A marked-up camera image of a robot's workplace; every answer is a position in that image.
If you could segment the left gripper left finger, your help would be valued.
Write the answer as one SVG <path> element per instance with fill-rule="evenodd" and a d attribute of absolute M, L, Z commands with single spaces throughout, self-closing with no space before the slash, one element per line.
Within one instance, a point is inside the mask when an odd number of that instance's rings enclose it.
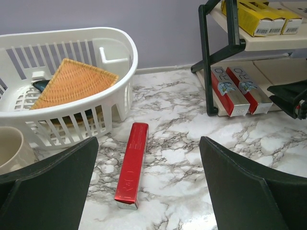
<path fill-rule="evenodd" d="M 2 230 L 76 230 L 98 153 L 96 137 L 0 177 Z"/>

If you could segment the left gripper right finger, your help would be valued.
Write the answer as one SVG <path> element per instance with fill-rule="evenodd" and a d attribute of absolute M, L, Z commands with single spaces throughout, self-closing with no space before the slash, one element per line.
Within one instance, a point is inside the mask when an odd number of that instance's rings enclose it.
<path fill-rule="evenodd" d="M 232 152 L 209 137 L 199 148 L 220 230 L 305 230 L 307 179 Z"/>

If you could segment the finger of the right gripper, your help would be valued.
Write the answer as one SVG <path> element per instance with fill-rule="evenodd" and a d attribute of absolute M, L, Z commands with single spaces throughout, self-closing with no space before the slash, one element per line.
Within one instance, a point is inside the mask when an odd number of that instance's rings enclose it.
<path fill-rule="evenodd" d="M 293 119 L 307 118 L 307 81 L 274 85 L 267 88 L 269 98 Z"/>

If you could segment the red white toothpaste box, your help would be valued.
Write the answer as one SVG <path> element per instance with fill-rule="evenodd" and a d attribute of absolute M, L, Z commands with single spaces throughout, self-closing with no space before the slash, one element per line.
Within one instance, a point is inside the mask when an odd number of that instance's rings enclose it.
<path fill-rule="evenodd" d="M 268 113 L 273 102 L 241 67 L 228 67 L 226 73 L 250 103 L 252 115 Z"/>

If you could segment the silver red toothpaste box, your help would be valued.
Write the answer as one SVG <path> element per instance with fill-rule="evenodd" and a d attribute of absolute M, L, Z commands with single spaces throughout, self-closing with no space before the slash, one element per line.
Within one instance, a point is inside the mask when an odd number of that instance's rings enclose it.
<path fill-rule="evenodd" d="M 222 67 L 211 68 L 212 87 L 230 117 L 245 116 L 250 103 Z"/>

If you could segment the yellow toothpaste box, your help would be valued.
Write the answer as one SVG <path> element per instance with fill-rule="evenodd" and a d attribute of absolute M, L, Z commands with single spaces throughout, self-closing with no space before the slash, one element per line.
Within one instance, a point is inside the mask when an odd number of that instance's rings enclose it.
<path fill-rule="evenodd" d="M 285 8 L 279 2 L 265 3 L 273 8 L 275 14 L 279 15 L 278 19 L 274 19 L 268 35 L 294 35 L 302 25 L 303 17 L 293 11 Z"/>
<path fill-rule="evenodd" d="M 267 0 L 248 0 L 249 6 L 257 13 L 259 23 L 254 36 L 280 35 L 285 18 L 277 14 L 277 10 L 269 6 Z"/>
<path fill-rule="evenodd" d="M 272 20 L 265 17 L 259 8 L 247 1 L 237 1 L 238 25 L 252 37 L 266 37 L 272 27 Z"/>

